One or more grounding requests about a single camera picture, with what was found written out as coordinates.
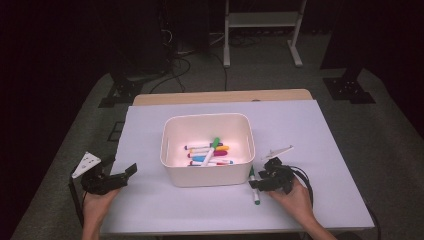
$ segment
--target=metal rack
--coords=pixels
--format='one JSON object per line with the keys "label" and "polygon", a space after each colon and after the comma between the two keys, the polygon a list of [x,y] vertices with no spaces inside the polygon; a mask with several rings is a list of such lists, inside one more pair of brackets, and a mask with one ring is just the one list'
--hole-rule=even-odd
{"label": "metal rack", "polygon": [[302,24],[303,13],[307,0],[302,0],[298,12],[257,12],[257,13],[230,13],[230,3],[226,0],[225,5],[225,43],[224,43],[224,67],[230,67],[230,28],[240,27],[294,27],[294,34],[287,45],[293,57],[296,67],[302,67],[303,63],[296,49],[297,37]]}

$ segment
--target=gray carpet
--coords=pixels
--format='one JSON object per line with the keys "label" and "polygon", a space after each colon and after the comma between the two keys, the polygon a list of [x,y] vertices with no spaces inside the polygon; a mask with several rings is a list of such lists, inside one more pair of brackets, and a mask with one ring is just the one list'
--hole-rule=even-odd
{"label": "gray carpet", "polygon": [[[287,37],[264,37],[248,48],[231,48],[228,90],[308,89],[324,117],[364,200],[375,212],[382,239],[422,239],[424,236],[424,141],[388,95],[383,83],[363,70],[359,82],[376,104],[333,101],[322,79],[338,77],[341,70],[320,70],[330,35],[301,34],[299,54],[304,66],[296,68],[286,46]],[[221,48],[211,50],[222,59]],[[224,91],[225,74],[210,54],[185,57],[190,70],[180,77],[186,92]],[[187,68],[176,62],[175,74]],[[148,93],[161,80],[144,85]],[[61,148],[12,239],[79,239],[81,227],[67,183],[68,174],[85,151],[97,156],[115,154],[117,142],[108,141],[117,121],[124,121],[130,104],[98,108],[113,82],[99,79],[81,108]],[[180,92],[170,80],[153,93]],[[356,232],[377,239],[377,230]],[[154,239],[152,236],[109,236],[103,239]]]}

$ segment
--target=human hand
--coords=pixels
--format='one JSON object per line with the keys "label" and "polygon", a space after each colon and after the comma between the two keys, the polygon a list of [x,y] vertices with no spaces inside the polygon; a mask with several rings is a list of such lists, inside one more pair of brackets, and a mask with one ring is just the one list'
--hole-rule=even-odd
{"label": "human hand", "polygon": [[283,191],[270,191],[268,195],[276,200],[302,226],[315,222],[308,189],[295,177],[293,189],[289,194]]}
{"label": "human hand", "polygon": [[105,195],[86,193],[83,205],[83,240],[99,239],[99,232],[103,219],[109,211],[113,199],[118,195],[120,190],[121,189],[115,189]]}
{"label": "human hand", "polygon": [[293,179],[293,189],[289,194],[285,194],[283,191],[272,191],[268,192],[268,195],[280,203],[281,206],[302,225],[312,239],[336,240],[336,238],[316,220],[312,211],[308,189],[305,188],[296,177]]}

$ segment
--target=purple marker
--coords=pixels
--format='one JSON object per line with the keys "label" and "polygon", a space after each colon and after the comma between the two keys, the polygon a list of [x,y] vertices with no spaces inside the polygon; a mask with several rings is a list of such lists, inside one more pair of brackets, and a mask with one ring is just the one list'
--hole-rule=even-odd
{"label": "purple marker", "polygon": [[[218,156],[225,156],[227,155],[228,152],[227,151],[214,151],[213,152],[213,156],[214,157],[218,157]],[[201,153],[189,153],[187,154],[187,157],[192,158],[192,157],[198,157],[198,156],[203,156],[205,157],[206,155],[208,155],[208,152],[201,152]]]}

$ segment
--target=tabletop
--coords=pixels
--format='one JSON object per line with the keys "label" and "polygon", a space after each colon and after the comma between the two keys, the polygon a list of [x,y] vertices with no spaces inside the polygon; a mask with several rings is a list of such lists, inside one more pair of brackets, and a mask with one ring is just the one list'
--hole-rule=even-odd
{"label": "tabletop", "polygon": [[[193,103],[197,97],[200,103]],[[161,98],[160,103],[140,103],[153,98]],[[317,101],[306,90],[262,90],[137,97],[128,109],[112,173],[122,172],[133,163],[139,170],[113,202],[102,234],[302,231],[266,194],[260,193],[261,204],[255,205],[247,182],[216,187],[173,186],[160,161],[165,122],[174,116],[210,113],[248,117],[255,141],[256,171],[263,169],[266,161],[261,157],[270,150],[293,145],[294,149],[280,159],[308,174],[314,191],[314,213],[325,228],[358,230],[374,226]]]}

